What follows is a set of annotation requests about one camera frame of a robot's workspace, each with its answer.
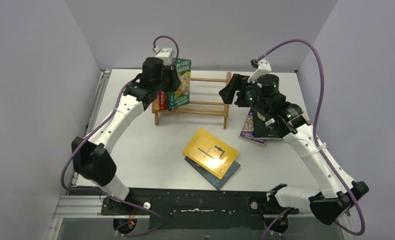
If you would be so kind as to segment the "red 13-Storey Treehouse book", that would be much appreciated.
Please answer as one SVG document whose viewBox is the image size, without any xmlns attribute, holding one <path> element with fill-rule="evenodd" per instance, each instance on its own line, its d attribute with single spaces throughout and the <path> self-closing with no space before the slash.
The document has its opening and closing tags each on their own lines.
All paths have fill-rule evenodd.
<svg viewBox="0 0 395 240">
<path fill-rule="evenodd" d="M 159 93 L 159 109 L 161 111 L 167 111 L 169 108 L 169 94 L 161 91 Z"/>
</svg>

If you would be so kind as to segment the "blue Jane Eyre book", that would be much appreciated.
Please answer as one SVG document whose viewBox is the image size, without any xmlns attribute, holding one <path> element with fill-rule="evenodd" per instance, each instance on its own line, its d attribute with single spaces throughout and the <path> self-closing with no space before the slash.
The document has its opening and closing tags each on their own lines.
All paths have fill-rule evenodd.
<svg viewBox="0 0 395 240">
<path fill-rule="evenodd" d="M 152 103 L 152 113 L 156 113 L 160 110 L 160 97 L 158 96 Z"/>
</svg>

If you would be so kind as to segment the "green 104-Storey Treehouse book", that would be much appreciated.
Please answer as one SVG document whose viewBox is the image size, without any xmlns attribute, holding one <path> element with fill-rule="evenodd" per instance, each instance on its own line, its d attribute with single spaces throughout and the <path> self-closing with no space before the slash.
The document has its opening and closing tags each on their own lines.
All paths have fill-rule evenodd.
<svg viewBox="0 0 395 240">
<path fill-rule="evenodd" d="M 179 58 L 176 61 L 176 70 L 180 80 L 180 86 L 175 91 L 175 109 L 190 103 L 192 61 Z"/>
</svg>

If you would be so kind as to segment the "yellow Little Prince book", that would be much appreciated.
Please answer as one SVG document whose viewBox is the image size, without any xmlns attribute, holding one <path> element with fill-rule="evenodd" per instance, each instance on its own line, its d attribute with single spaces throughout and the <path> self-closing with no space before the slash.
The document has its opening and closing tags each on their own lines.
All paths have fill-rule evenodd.
<svg viewBox="0 0 395 240">
<path fill-rule="evenodd" d="M 199 129 L 182 153 L 192 161 L 222 179 L 239 152 L 205 129 Z"/>
</svg>

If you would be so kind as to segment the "Little Women book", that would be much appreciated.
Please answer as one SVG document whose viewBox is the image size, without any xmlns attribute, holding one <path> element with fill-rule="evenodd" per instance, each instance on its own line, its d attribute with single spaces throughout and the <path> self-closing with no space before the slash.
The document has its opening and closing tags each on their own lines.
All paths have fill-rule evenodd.
<svg viewBox="0 0 395 240">
<path fill-rule="evenodd" d="M 175 92 L 168 92 L 167 93 L 167 110 L 172 111 L 176 108 L 176 102 L 175 102 Z"/>
</svg>

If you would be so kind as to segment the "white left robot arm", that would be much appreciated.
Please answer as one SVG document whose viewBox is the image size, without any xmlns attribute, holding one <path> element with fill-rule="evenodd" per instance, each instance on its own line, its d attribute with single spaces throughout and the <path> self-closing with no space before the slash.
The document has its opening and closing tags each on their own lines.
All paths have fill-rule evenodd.
<svg viewBox="0 0 395 240">
<path fill-rule="evenodd" d="M 117 165 L 111 152 L 125 130 L 159 95 L 174 92 L 181 82 L 173 61 L 168 57 L 148 57 L 142 72 L 120 90 L 109 115 L 84 138 L 71 144 L 73 169 L 98 189 L 115 197 L 113 207 L 122 215 L 129 214 L 134 201 L 129 188 L 117 177 Z"/>
</svg>

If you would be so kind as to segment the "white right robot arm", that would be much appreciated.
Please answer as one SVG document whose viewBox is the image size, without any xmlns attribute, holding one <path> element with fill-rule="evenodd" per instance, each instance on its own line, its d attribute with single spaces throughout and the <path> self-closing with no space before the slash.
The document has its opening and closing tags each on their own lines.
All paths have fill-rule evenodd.
<svg viewBox="0 0 395 240">
<path fill-rule="evenodd" d="M 219 95 L 225 104 L 251 108 L 254 136 L 265 138 L 268 129 L 277 132 L 319 186 L 318 190 L 307 190 L 279 184 L 269 191 L 268 210 L 274 214 L 285 208 L 311 211 L 321 223 L 331 225 L 354 207 L 369 187 L 364 181 L 354 180 L 334 160 L 326 144 L 313 135 L 307 113 L 280 93 L 279 81 L 274 74 L 263 74 L 251 81 L 249 76 L 235 73 Z"/>
</svg>

